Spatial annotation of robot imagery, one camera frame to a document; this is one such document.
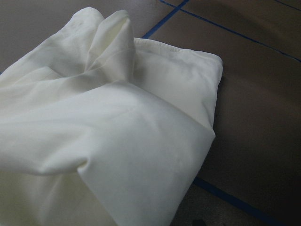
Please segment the cream long-sleeve cat shirt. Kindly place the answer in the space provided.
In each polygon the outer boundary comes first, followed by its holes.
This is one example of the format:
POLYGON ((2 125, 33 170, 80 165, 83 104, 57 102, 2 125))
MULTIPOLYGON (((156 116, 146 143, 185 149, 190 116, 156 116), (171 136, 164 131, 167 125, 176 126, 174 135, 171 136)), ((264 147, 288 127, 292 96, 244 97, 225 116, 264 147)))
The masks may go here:
POLYGON ((211 147, 222 60, 84 8, 0 76, 3 226, 168 226, 211 147))

